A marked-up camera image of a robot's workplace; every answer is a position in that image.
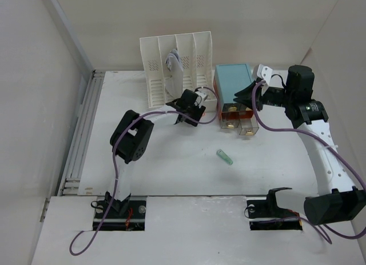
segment white plastic bin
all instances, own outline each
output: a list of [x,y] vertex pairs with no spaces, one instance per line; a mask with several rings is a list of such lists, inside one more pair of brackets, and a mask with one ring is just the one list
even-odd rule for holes
[[[171,76],[165,59],[173,49],[177,49],[183,64],[183,90],[194,90],[198,86],[212,88],[211,32],[140,38],[149,108],[173,100],[165,90],[165,81]],[[214,96],[209,94],[209,99],[214,100]]]

